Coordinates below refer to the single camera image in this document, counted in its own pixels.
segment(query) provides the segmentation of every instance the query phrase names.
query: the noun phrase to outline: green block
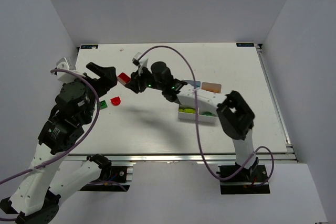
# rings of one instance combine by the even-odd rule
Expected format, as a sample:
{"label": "green block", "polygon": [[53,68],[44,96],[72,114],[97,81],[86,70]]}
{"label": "green block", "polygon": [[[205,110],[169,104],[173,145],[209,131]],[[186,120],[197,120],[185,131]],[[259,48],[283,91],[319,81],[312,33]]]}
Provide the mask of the green block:
{"label": "green block", "polygon": [[105,109],[105,108],[107,108],[107,103],[106,103],[105,100],[103,100],[103,101],[100,102],[100,109],[102,110],[102,109]]}

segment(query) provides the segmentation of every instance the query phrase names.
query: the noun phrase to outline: red object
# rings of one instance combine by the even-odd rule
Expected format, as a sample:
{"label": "red object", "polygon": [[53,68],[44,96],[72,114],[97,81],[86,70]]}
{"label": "red object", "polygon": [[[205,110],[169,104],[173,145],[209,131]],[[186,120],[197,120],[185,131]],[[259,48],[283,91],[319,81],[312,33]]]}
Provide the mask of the red object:
{"label": "red object", "polygon": [[112,98],[112,99],[111,99],[111,103],[112,103],[114,106],[118,106],[118,105],[121,103],[120,97]]}
{"label": "red object", "polygon": [[131,78],[125,73],[121,73],[120,75],[118,75],[117,79],[123,85],[125,85],[131,80]]}

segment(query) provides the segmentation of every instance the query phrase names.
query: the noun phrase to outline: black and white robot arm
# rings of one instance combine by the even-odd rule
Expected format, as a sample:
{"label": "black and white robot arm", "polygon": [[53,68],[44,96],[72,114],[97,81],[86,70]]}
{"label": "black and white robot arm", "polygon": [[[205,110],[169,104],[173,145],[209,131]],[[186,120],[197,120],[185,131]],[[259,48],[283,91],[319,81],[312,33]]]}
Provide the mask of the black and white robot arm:
{"label": "black and white robot arm", "polygon": [[[78,74],[68,59],[59,61],[57,68]],[[91,62],[87,68],[100,78],[91,79],[86,74],[80,76],[92,85],[99,97],[117,84],[114,67],[103,68]],[[81,168],[59,183],[50,184],[66,156],[40,169],[34,168],[55,160],[73,147],[84,133],[82,126],[92,121],[96,103],[93,91],[69,74],[58,74],[58,79],[64,85],[38,137],[36,151],[29,166],[33,171],[24,177],[11,197],[0,202],[0,208],[5,213],[18,214],[18,224],[49,223],[59,206],[72,194],[93,180],[105,180],[111,175],[111,162],[99,154],[90,157]]]}
{"label": "black and white robot arm", "polygon": [[[164,62],[155,62],[150,71],[146,67],[147,58],[142,57],[138,61],[139,56],[140,54],[137,54],[133,58],[138,70],[131,73],[130,78],[124,73],[119,75],[119,82],[135,93],[143,92],[146,88],[157,89],[162,91],[162,95],[170,102],[195,107],[195,92],[192,85],[175,79]],[[197,101],[200,109],[218,115],[223,131],[233,140],[236,165],[243,166],[252,156],[242,170],[247,176],[252,174],[258,165],[252,140],[255,115],[243,97],[237,91],[218,94],[197,89]]]}

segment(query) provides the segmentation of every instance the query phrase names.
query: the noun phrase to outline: white table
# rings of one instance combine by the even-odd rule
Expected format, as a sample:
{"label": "white table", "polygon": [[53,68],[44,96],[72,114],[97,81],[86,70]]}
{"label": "white table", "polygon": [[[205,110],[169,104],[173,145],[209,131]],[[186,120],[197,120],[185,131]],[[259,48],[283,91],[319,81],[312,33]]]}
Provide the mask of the white table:
{"label": "white table", "polygon": [[[99,45],[97,49],[80,49],[77,70],[97,77],[86,69],[94,62],[115,66],[117,75],[130,75],[137,70],[132,58],[137,52],[157,44]],[[273,152],[286,152],[285,135],[278,122],[263,70],[254,47],[237,47],[235,43],[166,44],[179,50],[190,62],[197,80],[220,83],[222,93],[236,90],[254,111],[254,146],[268,146]],[[191,79],[184,61],[168,49],[154,49],[147,54],[149,65],[164,61],[178,79]],[[113,106],[110,99],[119,96],[121,104]],[[101,110],[96,126],[73,154],[197,154],[193,122],[177,119],[178,105],[166,101],[160,91],[147,89],[135,94],[121,84],[101,100],[108,107]],[[225,135],[219,121],[200,126],[206,153],[233,153],[232,140]]]}

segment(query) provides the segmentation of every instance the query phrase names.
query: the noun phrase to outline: robotic arm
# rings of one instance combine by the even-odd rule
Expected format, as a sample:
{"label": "robotic arm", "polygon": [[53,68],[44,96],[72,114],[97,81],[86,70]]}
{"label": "robotic arm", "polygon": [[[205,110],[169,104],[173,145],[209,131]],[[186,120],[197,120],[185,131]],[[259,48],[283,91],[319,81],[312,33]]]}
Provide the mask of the robotic arm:
{"label": "robotic arm", "polygon": [[[195,92],[192,85],[174,78],[164,62],[155,62],[150,71],[146,67],[146,57],[139,61],[139,55],[133,58],[138,70],[133,72],[130,78],[122,73],[118,76],[119,82],[135,93],[144,92],[146,88],[157,89],[162,91],[162,95],[170,102],[194,107]],[[242,175],[249,177],[258,165],[252,141],[255,115],[251,108],[237,91],[224,95],[198,89],[197,100],[200,109],[218,115],[223,131],[232,138],[237,167],[242,166],[246,159],[253,155],[241,171]]]}
{"label": "robotic arm", "polygon": [[[58,62],[58,68],[76,73],[66,58]],[[93,86],[99,97],[117,84],[114,67],[103,68],[91,62],[87,64],[87,68],[100,78],[91,79],[86,74],[81,76]],[[56,184],[50,185],[66,156],[42,169],[34,168],[51,162],[68,151],[83,135],[82,126],[92,121],[95,107],[93,91],[69,74],[59,74],[58,79],[65,84],[56,96],[56,105],[38,137],[34,158],[29,167],[33,171],[24,177],[10,198],[0,202],[0,208],[5,213],[19,214],[16,218],[18,224],[49,223],[58,212],[59,206],[73,193],[93,180],[106,180],[111,175],[111,162],[99,154],[90,157],[71,176]]]}

